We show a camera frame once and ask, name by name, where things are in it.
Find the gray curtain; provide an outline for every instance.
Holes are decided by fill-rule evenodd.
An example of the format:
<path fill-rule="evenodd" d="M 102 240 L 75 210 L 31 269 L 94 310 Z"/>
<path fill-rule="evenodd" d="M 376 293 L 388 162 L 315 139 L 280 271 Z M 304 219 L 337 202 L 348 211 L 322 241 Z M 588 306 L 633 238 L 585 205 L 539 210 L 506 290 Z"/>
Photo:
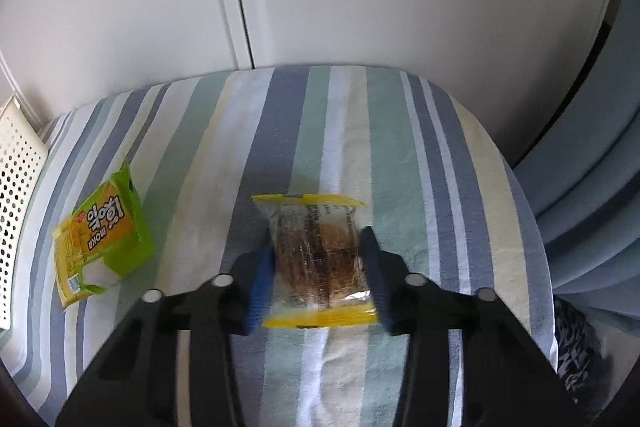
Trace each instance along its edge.
<path fill-rule="evenodd" d="M 622 0 L 575 98 L 514 170 L 554 293 L 640 335 L 640 0 Z"/>

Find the striped fabric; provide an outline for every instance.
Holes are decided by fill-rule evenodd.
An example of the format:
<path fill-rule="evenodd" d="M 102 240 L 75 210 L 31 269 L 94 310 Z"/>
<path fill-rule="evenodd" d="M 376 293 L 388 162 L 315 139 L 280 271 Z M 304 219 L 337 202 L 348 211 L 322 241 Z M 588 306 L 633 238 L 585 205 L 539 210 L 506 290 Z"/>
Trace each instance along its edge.
<path fill-rule="evenodd" d="M 144 290 L 194 289 L 259 244 L 266 223 L 250 201 L 258 193 L 365 201 L 362 224 L 385 250 L 446 289 L 495 287 L 554 363 L 551 286 L 533 215 L 480 124 L 424 79 L 356 66 L 208 74 L 100 100 L 40 135 L 50 155 L 22 230 L 14 328 L 0 337 L 0 356 L 51 425 Z M 119 289 L 63 312 L 51 232 L 124 158 L 157 254 Z M 379 326 L 260 330 L 233 348 L 248 426 L 391 423 L 405 338 Z M 458 425 L 455 332 L 450 349 Z M 178 410 L 187 425 L 188 408 Z"/>

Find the perforated plastic basket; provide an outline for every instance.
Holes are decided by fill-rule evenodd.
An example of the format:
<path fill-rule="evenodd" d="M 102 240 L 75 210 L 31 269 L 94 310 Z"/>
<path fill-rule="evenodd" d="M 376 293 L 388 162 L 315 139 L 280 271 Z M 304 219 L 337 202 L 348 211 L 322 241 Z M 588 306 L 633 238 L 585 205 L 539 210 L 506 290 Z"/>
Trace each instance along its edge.
<path fill-rule="evenodd" d="M 47 148 L 11 97 L 0 112 L 0 329 L 11 327 L 14 264 L 24 214 Z"/>

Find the wrapped snack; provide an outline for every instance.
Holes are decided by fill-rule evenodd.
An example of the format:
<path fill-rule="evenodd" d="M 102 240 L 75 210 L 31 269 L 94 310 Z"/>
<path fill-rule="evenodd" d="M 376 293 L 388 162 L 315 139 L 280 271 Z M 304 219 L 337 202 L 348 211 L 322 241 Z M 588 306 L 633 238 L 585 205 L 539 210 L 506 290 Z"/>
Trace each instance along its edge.
<path fill-rule="evenodd" d="M 153 243 L 124 162 L 53 232 L 62 307 L 104 292 L 143 264 Z"/>
<path fill-rule="evenodd" d="M 267 328 L 376 322 L 358 257 L 360 201 L 335 194 L 254 196 L 269 218 L 276 280 Z"/>

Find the green snack package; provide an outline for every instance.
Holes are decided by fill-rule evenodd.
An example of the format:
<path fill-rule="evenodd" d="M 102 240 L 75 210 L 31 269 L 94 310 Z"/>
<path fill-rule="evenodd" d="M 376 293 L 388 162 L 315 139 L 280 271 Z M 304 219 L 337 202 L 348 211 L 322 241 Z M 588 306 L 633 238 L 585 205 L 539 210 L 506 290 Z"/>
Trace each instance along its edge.
<path fill-rule="evenodd" d="M 153 242 L 126 160 L 53 238 L 63 308 L 115 286 L 151 256 Z"/>

